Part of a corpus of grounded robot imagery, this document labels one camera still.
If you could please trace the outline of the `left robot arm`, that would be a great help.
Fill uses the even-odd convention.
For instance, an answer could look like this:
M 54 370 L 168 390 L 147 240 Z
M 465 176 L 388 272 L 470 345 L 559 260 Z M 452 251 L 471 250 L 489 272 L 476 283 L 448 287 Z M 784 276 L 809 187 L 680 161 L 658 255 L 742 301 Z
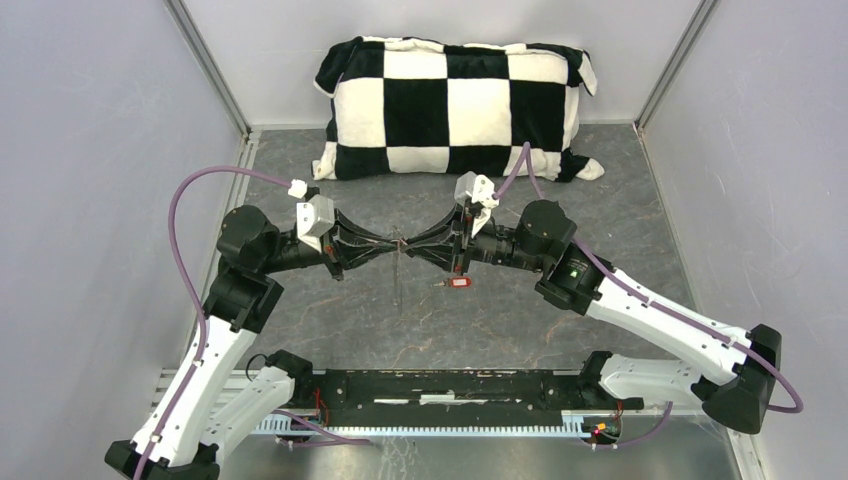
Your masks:
M 105 461 L 128 479 L 215 479 L 224 459 L 271 412 L 319 401 L 310 361 L 284 350 L 219 410 L 213 408 L 238 360 L 258 338 L 282 296 L 272 274 L 324 266 L 347 270 L 395 249 L 395 241 L 350 222 L 335 209 L 297 206 L 282 231 L 257 207 L 224 218 L 218 273 L 199 309 L 192 345 L 164 396 L 130 440 L 116 441 Z

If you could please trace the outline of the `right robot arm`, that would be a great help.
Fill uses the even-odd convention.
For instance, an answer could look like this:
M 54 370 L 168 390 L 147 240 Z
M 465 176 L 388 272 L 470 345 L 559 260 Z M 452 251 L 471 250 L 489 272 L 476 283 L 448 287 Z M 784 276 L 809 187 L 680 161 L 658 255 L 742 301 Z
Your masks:
M 552 306 L 615 325 L 672 354 L 670 360 L 591 355 L 589 374 L 577 382 L 585 405 L 602 408 L 614 398 L 696 405 L 729 429 L 760 433 L 773 408 L 781 334 L 765 324 L 750 330 L 724 324 L 662 297 L 584 252 L 575 231 L 554 201 L 529 203 L 513 228 L 465 203 L 401 247 L 455 275 L 474 261 L 538 272 L 535 290 Z

